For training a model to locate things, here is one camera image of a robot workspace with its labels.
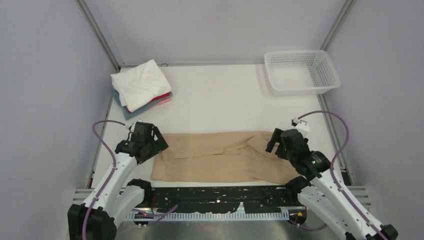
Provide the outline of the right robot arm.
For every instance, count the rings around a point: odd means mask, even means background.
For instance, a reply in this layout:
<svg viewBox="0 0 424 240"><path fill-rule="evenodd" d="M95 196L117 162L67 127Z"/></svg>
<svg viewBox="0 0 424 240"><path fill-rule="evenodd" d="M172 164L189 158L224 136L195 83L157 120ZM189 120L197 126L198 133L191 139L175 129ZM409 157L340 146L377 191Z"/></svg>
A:
<svg viewBox="0 0 424 240"><path fill-rule="evenodd" d="M311 210L341 240L397 239L395 227L374 217L335 174L329 159L310 150L297 129L276 128L266 147L266 152L272 151L300 174L285 184L288 203Z"/></svg>

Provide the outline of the beige t shirt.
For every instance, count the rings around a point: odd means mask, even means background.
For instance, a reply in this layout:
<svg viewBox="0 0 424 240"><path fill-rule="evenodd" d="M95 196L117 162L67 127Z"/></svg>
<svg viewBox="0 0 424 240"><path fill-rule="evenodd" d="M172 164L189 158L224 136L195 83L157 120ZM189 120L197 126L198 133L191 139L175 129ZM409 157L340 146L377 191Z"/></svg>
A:
<svg viewBox="0 0 424 240"><path fill-rule="evenodd" d="M269 131L166 133L168 148L156 155L150 178L161 182L284 185L299 176L286 159L266 152Z"/></svg>

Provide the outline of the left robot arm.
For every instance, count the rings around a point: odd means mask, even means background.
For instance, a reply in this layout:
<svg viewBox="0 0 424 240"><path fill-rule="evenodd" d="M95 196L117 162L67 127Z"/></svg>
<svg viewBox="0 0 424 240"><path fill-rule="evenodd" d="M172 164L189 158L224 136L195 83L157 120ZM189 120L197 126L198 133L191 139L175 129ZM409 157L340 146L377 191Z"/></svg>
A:
<svg viewBox="0 0 424 240"><path fill-rule="evenodd" d="M80 204L72 204L67 212L71 240L113 240L124 218L137 206L148 207L153 193L149 183L124 182L138 165L168 148L159 128L152 123L136 121L129 127L126 139L115 150L106 145L112 163L96 188Z"/></svg>

